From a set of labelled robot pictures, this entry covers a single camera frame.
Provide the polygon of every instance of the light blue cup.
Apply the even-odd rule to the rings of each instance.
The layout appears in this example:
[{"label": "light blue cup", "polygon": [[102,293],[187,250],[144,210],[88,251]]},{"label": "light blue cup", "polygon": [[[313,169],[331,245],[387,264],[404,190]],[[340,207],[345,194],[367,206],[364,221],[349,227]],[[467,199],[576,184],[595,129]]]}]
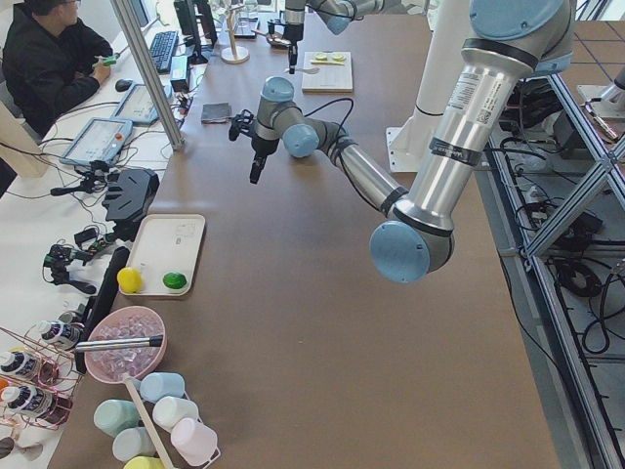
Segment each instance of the light blue cup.
[{"label": "light blue cup", "polygon": [[150,373],[142,380],[139,393],[153,404],[165,396],[181,398],[185,394],[185,379],[178,373]]},{"label": "light blue cup", "polygon": [[109,399],[96,408],[94,424],[107,435],[115,438],[123,430],[139,424],[139,412],[131,401]]}]

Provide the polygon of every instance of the green ball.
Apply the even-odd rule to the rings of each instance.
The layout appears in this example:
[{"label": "green ball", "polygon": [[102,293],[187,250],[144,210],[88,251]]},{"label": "green ball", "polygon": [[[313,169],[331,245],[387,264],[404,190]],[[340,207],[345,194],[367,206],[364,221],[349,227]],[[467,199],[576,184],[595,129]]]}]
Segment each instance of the green ball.
[{"label": "green ball", "polygon": [[187,285],[187,278],[180,272],[168,272],[163,276],[163,284],[172,290],[180,290]]}]

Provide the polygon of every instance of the white desk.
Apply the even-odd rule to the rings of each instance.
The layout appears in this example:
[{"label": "white desk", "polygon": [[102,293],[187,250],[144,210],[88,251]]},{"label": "white desk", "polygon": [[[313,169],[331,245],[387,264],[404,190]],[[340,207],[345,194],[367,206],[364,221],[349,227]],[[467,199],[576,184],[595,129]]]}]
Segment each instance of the white desk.
[{"label": "white desk", "polygon": [[[146,35],[149,44],[153,35],[165,28],[153,27]],[[123,34],[113,41],[113,49],[123,49],[126,41]],[[195,74],[191,76],[191,88],[197,82],[196,77],[203,75],[204,66],[195,67]],[[139,72],[129,50],[126,50],[111,69],[111,75],[104,86],[88,101],[78,107],[96,105],[98,103],[119,102],[123,93],[115,91],[115,82],[120,78],[142,82]],[[169,80],[168,75],[161,75],[164,83]],[[72,139],[92,117],[110,117],[115,105],[90,107],[76,112],[69,112],[58,119],[45,140]],[[130,151],[132,158],[128,166],[147,167],[162,176],[167,160],[172,154],[167,137],[162,133],[162,126],[156,122],[150,127],[135,127],[132,138],[145,131],[149,133],[139,137],[132,147],[137,149],[136,154]],[[53,140],[44,146],[45,151],[55,155],[63,154],[69,141]],[[128,151],[122,152],[120,162]],[[50,246],[60,239],[73,244],[74,234],[82,231],[86,226],[93,225],[93,221],[104,222],[105,210],[101,206],[104,192],[85,194],[77,192],[76,197],[86,205],[93,205],[89,210],[83,209],[76,198],[67,194],[52,197],[51,188],[63,185],[76,186],[78,175],[70,166],[59,164],[56,158],[50,158],[62,169],[49,168],[40,179],[26,179],[17,177],[9,192],[0,198],[0,219],[2,220],[2,240],[0,242],[0,256],[3,259],[3,269],[0,269],[0,284],[3,296],[3,318],[1,325],[17,333],[25,333],[39,320],[54,320],[63,311],[86,302],[87,296],[69,285],[55,286],[45,283],[42,279],[42,265]],[[84,280],[100,286],[104,271],[108,266],[112,248],[105,254],[98,256],[86,267],[79,261],[74,261],[68,269],[71,277]],[[4,332],[0,332],[0,351],[8,350],[19,344]],[[11,433],[8,427],[0,426],[0,438]],[[61,431],[48,431],[29,427],[22,432],[20,443],[27,445],[34,442],[44,443],[43,454],[33,462],[28,463],[31,469],[45,468],[54,452]],[[19,454],[12,454],[0,460],[0,468],[22,467],[25,460]]]}]

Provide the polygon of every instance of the small black box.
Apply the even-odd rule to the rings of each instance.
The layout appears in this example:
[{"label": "small black box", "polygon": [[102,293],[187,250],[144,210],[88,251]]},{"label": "small black box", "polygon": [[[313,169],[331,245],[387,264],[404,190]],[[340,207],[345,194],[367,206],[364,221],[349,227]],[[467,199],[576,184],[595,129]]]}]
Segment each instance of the small black box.
[{"label": "small black box", "polygon": [[188,57],[172,57],[172,68],[169,72],[169,82],[175,93],[188,93]]}]

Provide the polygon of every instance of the white tray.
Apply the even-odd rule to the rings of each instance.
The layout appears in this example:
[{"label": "white tray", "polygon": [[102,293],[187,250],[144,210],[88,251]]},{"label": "white tray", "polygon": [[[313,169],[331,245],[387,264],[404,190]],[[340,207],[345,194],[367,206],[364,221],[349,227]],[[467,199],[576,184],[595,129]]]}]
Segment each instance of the white tray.
[{"label": "white tray", "polygon": [[[195,263],[206,220],[194,214],[153,214],[141,222],[130,251],[127,267],[141,272],[144,286],[127,296],[180,296],[193,282]],[[187,278],[187,285],[173,290],[163,284],[163,276],[178,272]]]}]

